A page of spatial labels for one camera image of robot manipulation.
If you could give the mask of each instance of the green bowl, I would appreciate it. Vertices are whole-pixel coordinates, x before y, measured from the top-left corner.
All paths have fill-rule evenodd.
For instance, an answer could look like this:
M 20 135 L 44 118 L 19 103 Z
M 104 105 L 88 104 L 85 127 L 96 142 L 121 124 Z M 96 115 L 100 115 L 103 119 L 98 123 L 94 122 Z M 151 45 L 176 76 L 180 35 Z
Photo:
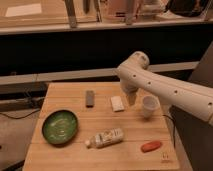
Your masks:
M 77 130 L 77 117 L 68 110 L 59 110 L 52 113 L 42 126 L 44 138 L 54 145 L 67 143 L 75 136 Z

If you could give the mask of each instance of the wooden table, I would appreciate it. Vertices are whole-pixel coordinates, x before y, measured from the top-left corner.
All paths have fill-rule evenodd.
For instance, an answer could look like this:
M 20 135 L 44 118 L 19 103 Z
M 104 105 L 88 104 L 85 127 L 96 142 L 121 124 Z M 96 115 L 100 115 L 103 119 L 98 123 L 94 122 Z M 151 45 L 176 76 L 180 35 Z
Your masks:
M 94 108 L 85 107 L 85 91 L 95 92 Z M 150 120 L 141 115 L 140 90 L 136 104 L 129 106 L 118 82 L 51 83 L 37 121 L 24 170 L 112 171 L 112 170 L 176 170 L 179 163 L 162 110 Z M 113 112 L 110 97 L 121 96 L 124 112 Z M 73 111 L 79 119 L 79 131 L 68 145 L 57 148 L 48 144 L 41 134 L 47 116 L 60 109 Z M 87 149 L 84 141 L 98 132 L 122 128 L 124 141 L 102 149 Z M 163 146 L 142 153 L 142 144 L 161 140 Z

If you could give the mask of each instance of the cable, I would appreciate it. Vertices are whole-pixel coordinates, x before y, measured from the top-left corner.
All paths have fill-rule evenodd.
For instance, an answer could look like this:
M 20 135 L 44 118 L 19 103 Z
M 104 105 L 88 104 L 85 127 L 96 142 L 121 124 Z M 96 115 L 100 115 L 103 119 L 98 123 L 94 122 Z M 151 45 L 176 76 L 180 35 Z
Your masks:
M 40 111 L 40 110 L 41 110 L 41 109 L 35 110 L 35 111 L 33 111 L 33 112 L 31 112 L 31 113 L 29 113 L 29 114 L 27 114 L 27 115 L 25 115 L 25 116 L 21 116 L 21 117 L 13 117 L 13 116 L 10 116 L 10 115 L 5 114 L 5 113 L 2 113 L 2 112 L 0 112 L 0 115 L 2 115 L 2 116 L 4 116 L 4 117 L 7 117 L 7 118 L 10 118 L 10 119 L 24 119 L 24 118 L 26 118 L 26 117 L 28 117 L 28 116 L 30 116 L 30 115 L 32 115 L 32 114 L 34 114 L 34 113 Z
M 168 115 L 163 115 L 163 116 L 165 116 L 166 118 L 168 118 L 168 119 L 170 119 L 171 121 L 172 121 L 172 123 L 173 123 L 173 130 L 172 130 L 172 137 L 173 137 L 173 145 L 174 145 L 174 148 L 176 147 L 176 138 L 175 138 L 175 128 L 176 128 L 176 126 L 175 126 L 175 120 L 172 118 L 172 117 L 170 117 L 170 116 L 168 116 Z

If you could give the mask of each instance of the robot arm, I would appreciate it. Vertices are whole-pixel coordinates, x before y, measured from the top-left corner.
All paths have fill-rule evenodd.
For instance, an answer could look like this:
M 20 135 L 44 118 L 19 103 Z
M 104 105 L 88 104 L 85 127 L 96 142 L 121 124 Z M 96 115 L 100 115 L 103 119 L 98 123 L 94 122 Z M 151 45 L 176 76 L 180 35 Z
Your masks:
M 213 125 L 212 88 L 154 74 L 145 70 L 148 65 L 147 55 L 138 51 L 118 66 L 121 88 L 127 95 L 143 88 Z

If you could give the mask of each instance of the small white cup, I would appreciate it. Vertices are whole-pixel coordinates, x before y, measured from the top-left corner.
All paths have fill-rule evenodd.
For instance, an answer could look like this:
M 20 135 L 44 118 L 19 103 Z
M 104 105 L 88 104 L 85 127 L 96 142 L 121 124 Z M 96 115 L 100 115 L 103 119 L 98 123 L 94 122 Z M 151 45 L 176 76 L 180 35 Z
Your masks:
M 146 95 L 142 98 L 142 116 L 146 119 L 160 107 L 160 103 L 155 96 Z

